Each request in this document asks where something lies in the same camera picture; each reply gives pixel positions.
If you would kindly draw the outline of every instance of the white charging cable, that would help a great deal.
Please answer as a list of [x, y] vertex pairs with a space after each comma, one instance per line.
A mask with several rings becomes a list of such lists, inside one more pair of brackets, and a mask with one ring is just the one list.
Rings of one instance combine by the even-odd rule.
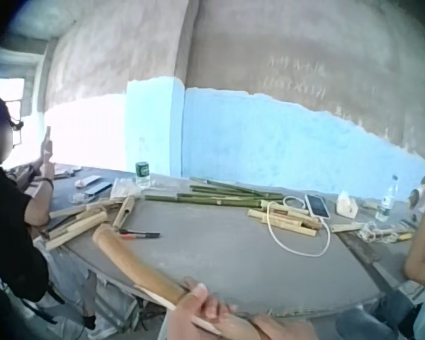
[[[294, 196], [287, 196], [283, 199], [283, 204], [287, 206], [287, 204], [285, 203], [285, 200], [287, 198], [292, 198]], [[301, 256], [306, 256], [306, 257], [320, 257], [323, 256], [326, 251], [329, 249], [329, 245], [331, 244], [331, 230], [329, 228], [329, 226], [326, 224], [326, 222], [322, 219], [319, 218], [321, 220], [321, 224], [324, 225], [324, 227], [326, 228], [327, 231], [327, 243], [326, 246], [324, 247], [324, 249], [318, 253], [318, 254], [307, 254], [307, 253], [302, 253], [301, 251], [297, 251], [297, 250], [293, 250], [288, 248], [286, 245], [284, 245], [274, 234], [274, 231], [272, 230], [272, 226], [271, 226], [271, 216], [269, 214], [269, 212], [271, 211], [271, 204], [274, 202], [269, 202], [268, 207], [266, 208], [266, 218], [268, 220], [268, 228], [269, 228], [269, 232], [271, 233], [272, 238], [274, 239], [274, 241], [276, 242], [276, 244], [278, 244], [279, 246], [281, 246], [284, 250], [289, 251], [290, 253], [296, 254], [296, 255], [301, 255]]]
[[302, 198], [296, 197], [296, 196], [286, 196], [283, 199], [283, 205], [288, 207], [289, 205], [286, 204], [286, 200], [296, 200], [297, 202], [300, 202], [302, 204], [302, 209], [305, 209], [305, 201]]

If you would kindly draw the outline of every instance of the bamboo piece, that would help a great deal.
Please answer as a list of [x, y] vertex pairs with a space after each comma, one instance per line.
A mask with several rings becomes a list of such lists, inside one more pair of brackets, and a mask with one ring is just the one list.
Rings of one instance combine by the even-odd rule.
[[228, 189], [240, 191], [242, 193], [251, 193], [255, 196], [262, 196], [262, 194], [257, 190], [244, 188], [242, 186], [237, 186], [237, 185], [234, 185], [234, 184], [211, 181], [210, 179], [207, 179], [206, 183], [209, 184], [210, 186], [218, 186], [220, 188], [228, 188]]
[[[266, 209], [268, 207], [270, 202], [268, 202], [267, 200], [262, 200], [261, 201], [261, 207]], [[299, 208], [294, 208], [294, 207], [288, 207], [286, 205], [282, 205], [282, 204], [277, 204], [277, 203], [272, 203], [271, 204], [271, 210], [279, 210], [279, 211], [286, 211], [288, 213], [296, 213], [299, 215], [305, 215], [307, 217], [309, 216], [309, 210], [306, 209], [299, 209]]]
[[[105, 225], [100, 226], [93, 234], [93, 241], [139, 289], [167, 309], [174, 310], [186, 294], [186, 291], [177, 283], [139, 259], [111, 228]], [[192, 322], [229, 340], [269, 340], [263, 332], [248, 321], [234, 315], [230, 315], [217, 324], [211, 324], [199, 317], [194, 317]]]
[[123, 205], [121, 205], [120, 211], [118, 211], [118, 214], [116, 215], [116, 218], [112, 224], [112, 227], [115, 230], [121, 229], [124, 222], [129, 217], [129, 214], [131, 213], [132, 209], [134, 208], [134, 204], [135, 204], [135, 199], [133, 196], [128, 196], [125, 199], [125, 201], [123, 202]]
[[321, 229], [321, 226], [322, 226], [321, 222], [318, 220], [310, 220], [310, 219], [307, 220], [304, 217], [293, 216], [292, 214], [287, 215], [284, 212], [278, 212], [277, 210], [273, 211], [272, 214], [286, 218], [288, 220], [301, 221], [305, 227], [309, 227], [316, 230]]
[[[264, 224], [268, 224], [267, 217], [263, 217], [261, 221]], [[312, 236], [312, 237], [317, 236], [316, 230], [300, 227], [298, 225], [292, 225], [291, 223], [288, 223], [288, 222], [280, 222], [278, 220], [271, 219], [271, 226], [289, 230], [291, 232], [297, 232], [298, 234], [303, 234], [307, 236]]]
[[[262, 212], [262, 211], [258, 211], [254, 209], [249, 209], [249, 211], [247, 212], [247, 216], [256, 217], [259, 219], [267, 219], [268, 217], [266, 212]], [[281, 216], [270, 215], [270, 217], [271, 217], [271, 223], [273, 220], [277, 220], [279, 222], [285, 222], [285, 223], [290, 223], [292, 225], [297, 225], [298, 227], [300, 227], [302, 224], [302, 221], [289, 220]]]
[[66, 208], [66, 209], [52, 211], [49, 214], [49, 216], [50, 216], [50, 218], [57, 218], [57, 217], [61, 217], [61, 216], [75, 215], [75, 214], [81, 213], [82, 211], [85, 211], [85, 209], [86, 209], [86, 204], [83, 204], [83, 205], [78, 205], [76, 207], [70, 207], [70, 208]]
[[331, 232], [336, 234], [337, 232], [353, 232], [355, 230], [360, 230], [365, 225], [365, 223], [353, 222], [348, 225], [330, 225]]
[[106, 208], [114, 204], [118, 204], [124, 201], [124, 198], [114, 198], [112, 200], [99, 200], [98, 202], [77, 205], [66, 209], [52, 211], [49, 216], [50, 218], [57, 218], [61, 216], [69, 216], [82, 213], [85, 210], [91, 210], [96, 208]]
[[101, 212], [100, 208], [81, 212], [73, 220], [66, 222], [63, 225], [60, 225], [59, 227], [55, 228], [53, 231], [49, 232], [49, 239], [54, 239], [60, 235], [63, 235], [65, 232], [67, 232], [67, 228], [69, 226], [73, 225], [74, 223], [77, 223], [80, 220], [96, 215], [100, 212]]
[[194, 193], [218, 193], [220, 195], [227, 195], [227, 196], [234, 195], [234, 196], [255, 197], [255, 195], [251, 193], [241, 193], [239, 191], [231, 191], [231, 190], [225, 190], [225, 189], [218, 190], [216, 188], [209, 187], [209, 186], [191, 186], [191, 190]]
[[259, 200], [225, 200], [214, 198], [189, 198], [189, 197], [172, 197], [172, 196], [157, 196], [145, 195], [145, 200], [156, 200], [159, 202], [170, 203], [191, 203], [191, 204], [204, 204], [204, 205], [223, 205], [228, 207], [243, 207], [243, 208], [259, 208]]
[[77, 223], [74, 223], [73, 225], [70, 225], [67, 228], [66, 234], [63, 234], [62, 236], [47, 242], [45, 244], [45, 248], [47, 250], [55, 249], [61, 246], [62, 244], [68, 242], [69, 240], [79, 236], [85, 231], [91, 229], [92, 227], [95, 227], [96, 225], [99, 225], [102, 222], [105, 222], [106, 220], [107, 220], [107, 213], [103, 211], [103, 212], [100, 212], [99, 214], [88, 217], [85, 220], [78, 221]]

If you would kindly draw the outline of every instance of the smartphone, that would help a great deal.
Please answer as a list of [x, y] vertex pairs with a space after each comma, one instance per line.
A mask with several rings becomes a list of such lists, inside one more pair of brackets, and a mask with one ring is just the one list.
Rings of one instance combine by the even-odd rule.
[[305, 195], [305, 202], [307, 203], [311, 216], [317, 216], [325, 220], [331, 218], [326, 203], [321, 197], [307, 194]]

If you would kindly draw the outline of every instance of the jeans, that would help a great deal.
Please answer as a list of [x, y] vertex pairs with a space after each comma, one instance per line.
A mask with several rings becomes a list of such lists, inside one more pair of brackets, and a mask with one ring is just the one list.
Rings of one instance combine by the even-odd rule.
[[398, 340], [398, 326], [413, 304], [399, 290], [381, 298], [370, 312], [359, 308], [339, 315], [336, 330], [344, 340]]

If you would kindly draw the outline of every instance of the rope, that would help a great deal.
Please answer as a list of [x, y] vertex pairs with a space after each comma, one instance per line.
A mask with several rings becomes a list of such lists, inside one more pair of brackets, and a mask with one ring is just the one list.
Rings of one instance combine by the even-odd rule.
[[365, 223], [361, 230], [358, 232], [358, 236], [367, 243], [395, 243], [400, 237], [400, 233], [408, 232], [407, 228], [400, 229], [399, 231], [394, 231], [393, 226], [391, 233], [387, 233], [387, 230], [380, 229], [375, 221], [369, 221]]

